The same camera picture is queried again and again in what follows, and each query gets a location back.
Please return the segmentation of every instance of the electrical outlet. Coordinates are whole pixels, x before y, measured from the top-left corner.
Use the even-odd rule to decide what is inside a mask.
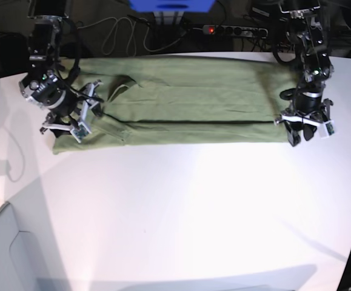
[[[266,39],[268,30],[266,28],[233,26],[233,25],[204,25],[202,31],[205,35],[225,35],[239,38]]]

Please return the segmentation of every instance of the blue box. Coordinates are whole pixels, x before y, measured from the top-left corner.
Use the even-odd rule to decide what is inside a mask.
[[[137,12],[185,11],[208,12],[215,0],[130,0]]]

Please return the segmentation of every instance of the table surface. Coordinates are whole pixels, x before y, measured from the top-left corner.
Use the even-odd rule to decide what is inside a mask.
[[[268,53],[205,53],[273,61]],[[0,199],[73,291],[336,290],[351,248],[351,59],[327,82],[338,133],[278,143],[52,155],[46,111],[0,79]]]

